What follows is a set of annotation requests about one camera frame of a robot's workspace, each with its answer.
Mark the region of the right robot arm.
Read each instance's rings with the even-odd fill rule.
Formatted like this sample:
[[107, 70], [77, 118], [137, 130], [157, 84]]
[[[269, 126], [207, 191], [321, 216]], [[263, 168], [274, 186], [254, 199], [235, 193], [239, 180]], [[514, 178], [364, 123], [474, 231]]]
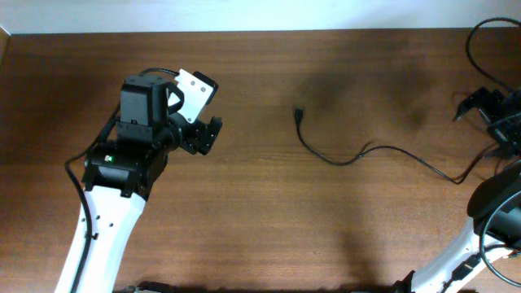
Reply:
[[[520, 92], [508, 95], [479, 88], [459, 103], [455, 120], [477, 109], [488, 134], [497, 142], [493, 155], [520, 157]], [[493, 267], [493, 262], [520, 251], [520, 162], [483, 181], [467, 205], [461, 233], [431, 263], [393, 284], [399, 293], [458, 292], [483, 269], [520, 286]]]

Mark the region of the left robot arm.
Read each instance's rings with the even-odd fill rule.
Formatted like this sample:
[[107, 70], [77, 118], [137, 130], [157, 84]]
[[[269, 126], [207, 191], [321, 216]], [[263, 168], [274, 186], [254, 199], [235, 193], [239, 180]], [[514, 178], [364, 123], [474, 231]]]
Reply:
[[120, 102], [80, 154], [81, 179], [69, 172], [81, 210], [56, 291], [112, 291], [126, 244], [155, 181], [178, 148], [210, 152], [222, 121], [199, 120], [218, 84], [201, 72], [148, 68], [126, 77]]

